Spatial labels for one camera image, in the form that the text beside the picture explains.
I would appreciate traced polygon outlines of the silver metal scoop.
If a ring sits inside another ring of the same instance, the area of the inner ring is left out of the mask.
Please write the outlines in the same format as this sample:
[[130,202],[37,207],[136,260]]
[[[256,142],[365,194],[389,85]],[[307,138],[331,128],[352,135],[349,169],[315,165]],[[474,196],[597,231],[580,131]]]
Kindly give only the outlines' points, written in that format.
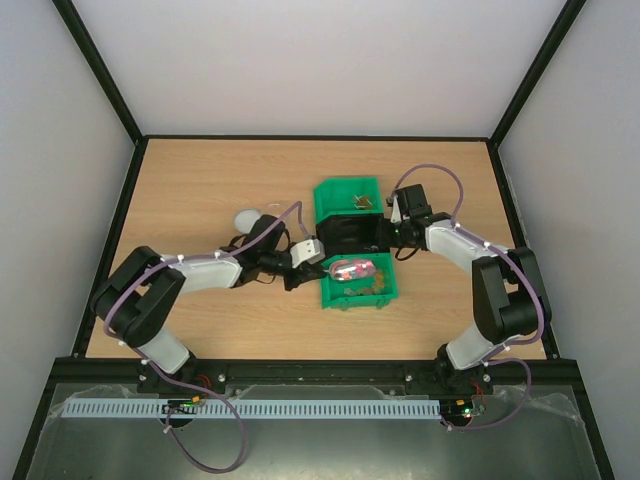
[[359,257],[339,259],[328,267],[329,277],[339,283],[371,278],[376,273],[377,268],[372,260]]

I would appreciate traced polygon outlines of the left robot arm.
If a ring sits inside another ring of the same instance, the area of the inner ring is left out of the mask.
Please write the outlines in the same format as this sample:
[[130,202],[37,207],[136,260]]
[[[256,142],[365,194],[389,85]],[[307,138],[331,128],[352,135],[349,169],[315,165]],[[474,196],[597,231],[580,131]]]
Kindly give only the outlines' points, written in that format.
[[133,250],[99,287],[90,302],[105,333],[175,377],[195,359],[171,333],[167,318],[179,296],[203,290],[234,289],[262,274],[283,279],[291,291],[322,279],[324,246],[314,235],[294,242],[282,219],[247,211],[228,245],[202,255],[160,255],[148,246]]

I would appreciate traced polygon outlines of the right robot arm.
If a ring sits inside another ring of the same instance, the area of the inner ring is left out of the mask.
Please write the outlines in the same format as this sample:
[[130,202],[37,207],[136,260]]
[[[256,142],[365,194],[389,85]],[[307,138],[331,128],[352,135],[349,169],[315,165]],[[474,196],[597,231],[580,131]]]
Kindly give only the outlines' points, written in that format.
[[471,324],[436,354],[434,380],[440,388],[458,391],[470,381],[471,371],[508,347],[538,341],[549,306],[531,249],[488,242],[451,215],[434,213],[418,184],[394,190],[387,204],[392,247],[438,255],[471,278]]

